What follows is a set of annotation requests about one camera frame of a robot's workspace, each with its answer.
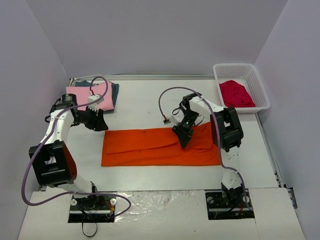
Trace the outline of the orange t shirt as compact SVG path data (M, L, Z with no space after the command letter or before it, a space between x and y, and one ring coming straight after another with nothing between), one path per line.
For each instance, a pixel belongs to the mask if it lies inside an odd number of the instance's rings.
M104 134L103 167L218 165L218 147L213 143L209 122L193 128L186 148L169 127L109 130Z

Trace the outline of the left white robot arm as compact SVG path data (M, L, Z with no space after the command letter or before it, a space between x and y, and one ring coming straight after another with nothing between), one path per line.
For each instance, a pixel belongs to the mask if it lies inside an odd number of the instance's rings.
M73 194L89 209L97 208L101 197L93 182L81 177L76 162L68 147L67 138L71 127L84 125L95 132L104 132L109 128L104 120L104 112L98 108L103 101L99 94L91 94L84 110L77 104L75 94L64 94L52 107L49 126L44 138L37 146L29 149L36 179L40 186L60 188Z

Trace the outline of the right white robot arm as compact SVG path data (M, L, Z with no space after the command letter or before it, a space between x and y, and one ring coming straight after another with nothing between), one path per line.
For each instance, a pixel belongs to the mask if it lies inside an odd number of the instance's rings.
M234 206L243 194L243 181L239 176L239 151L244 133L237 111L233 107L216 105L195 93L184 96L179 108L182 110L183 119L173 126L172 131L177 135L183 149L193 136L193 125L198 116L210 121L211 138L219 148L218 159L223 167L221 199L226 206Z

